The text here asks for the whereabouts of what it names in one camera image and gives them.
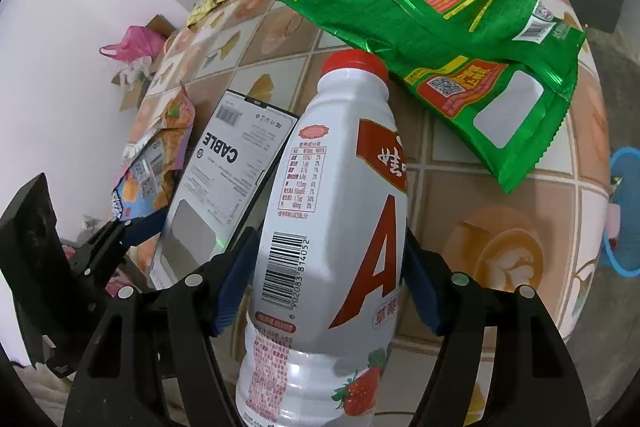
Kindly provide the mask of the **white yogurt drink bottle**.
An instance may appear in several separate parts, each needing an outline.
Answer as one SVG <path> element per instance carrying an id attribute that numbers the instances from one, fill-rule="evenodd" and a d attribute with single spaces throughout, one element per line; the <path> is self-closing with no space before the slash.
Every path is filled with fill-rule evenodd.
<path id="1" fill-rule="evenodd" d="M 408 181 L 375 55 L 332 54 L 284 149 L 235 404 L 249 426 L 367 426 L 399 314 Z"/>

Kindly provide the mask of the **white cable box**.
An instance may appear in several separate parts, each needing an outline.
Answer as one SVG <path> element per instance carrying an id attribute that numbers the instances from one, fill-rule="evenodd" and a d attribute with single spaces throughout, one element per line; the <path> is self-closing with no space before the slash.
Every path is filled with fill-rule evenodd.
<path id="1" fill-rule="evenodd" d="M 196 141 L 150 268 L 154 288 L 182 280 L 240 234 L 277 166 L 297 117 L 232 90 Z"/>

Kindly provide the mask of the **large green snack bag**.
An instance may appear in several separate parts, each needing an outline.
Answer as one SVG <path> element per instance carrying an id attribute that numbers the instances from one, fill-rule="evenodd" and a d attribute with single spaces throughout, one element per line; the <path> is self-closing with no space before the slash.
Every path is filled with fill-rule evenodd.
<path id="1" fill-rule="evenodd" d="M 585 34 L 542 0 L 283 0 L 376 55 L 511 192 L 570 108 Z"/>

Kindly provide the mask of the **orange biscuit packet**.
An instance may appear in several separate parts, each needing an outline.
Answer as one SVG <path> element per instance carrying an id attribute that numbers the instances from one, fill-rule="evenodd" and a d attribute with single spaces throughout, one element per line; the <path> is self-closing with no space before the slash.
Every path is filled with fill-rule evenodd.
<path id="1" fill-rule="evenodd" d="M 149 217 L 169 205 L 194 120 L 195 107 L 182 84 L 168 93 L 160 115 L 122 156 L 122 169 L 112 191 L 114 219 Z"/>

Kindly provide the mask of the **blue plastic trash basket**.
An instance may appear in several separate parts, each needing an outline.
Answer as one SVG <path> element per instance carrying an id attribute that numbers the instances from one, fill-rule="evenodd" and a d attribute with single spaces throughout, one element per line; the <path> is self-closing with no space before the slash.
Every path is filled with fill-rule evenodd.
<path id="1" fill-rule="evenodd" d="M 620 277 L 639 276 L 639 150 L 616 150 L 610 159 L 610 199 L 602 237 L 603 263 Z"/>

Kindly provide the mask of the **patterned tablecloth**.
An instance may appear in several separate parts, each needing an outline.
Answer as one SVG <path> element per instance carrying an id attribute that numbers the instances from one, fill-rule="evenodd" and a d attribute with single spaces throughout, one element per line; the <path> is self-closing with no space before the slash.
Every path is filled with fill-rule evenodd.
<path id="1" fill-rule="evenodd" d="M 541 0 L 553 16 L 582 29 L 570 0 Z M 317 92 L 321 66 L 340 40 L 277 0 L 234 0 L 194 30 L 182 29 L 137 113 L 125 152 L 179 91 L 195 106 L 191 142 L 200 137 L 224 89 L 257 95 L 299 114 Z M 529 283 L 560 334 L 570 339 L 590 291 L 608 198 L 608 122 L 588 43 L 578 55 L 572 106 L 554 141 L 518 188 L 504 194 L 472 152 L 430 110 L 390 87 L 407 158 L 408 220 L 424 248 L 483 285 L 512 291 Z M 245 294 L 234 324 L 213 339 L 234 401 L 245 355 Z M 375 411 L 375 426 L 409 422 L 435 364 L 440 341 L 423 325 L 402 288 L 401 305 Z"/>

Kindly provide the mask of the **cardboard box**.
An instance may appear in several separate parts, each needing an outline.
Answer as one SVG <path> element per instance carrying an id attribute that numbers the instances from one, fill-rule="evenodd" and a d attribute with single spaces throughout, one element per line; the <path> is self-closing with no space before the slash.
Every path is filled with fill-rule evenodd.
<path id="1" fill-rule="evenodd" d="M 156 14 L 144 26 L 129 26 L 119 43 L 100 49 L 118 63 L 111 84 L 122 91 L 121 112 L 140 106 L 174 31 L 166 17 Z"/>

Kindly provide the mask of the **pink plastic bag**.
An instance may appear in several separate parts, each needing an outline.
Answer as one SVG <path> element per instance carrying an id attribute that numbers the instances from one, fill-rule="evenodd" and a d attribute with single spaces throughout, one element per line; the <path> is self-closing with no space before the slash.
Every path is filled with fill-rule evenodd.
<path id="1" fill-rule="evenodd" d="M 154 60 L 163 51 L 167 37 L 146 26 L 129 26 L 118 43 L 99 48 L 99 54 L 122 63 L 130 64 L 139 58 Z"/>

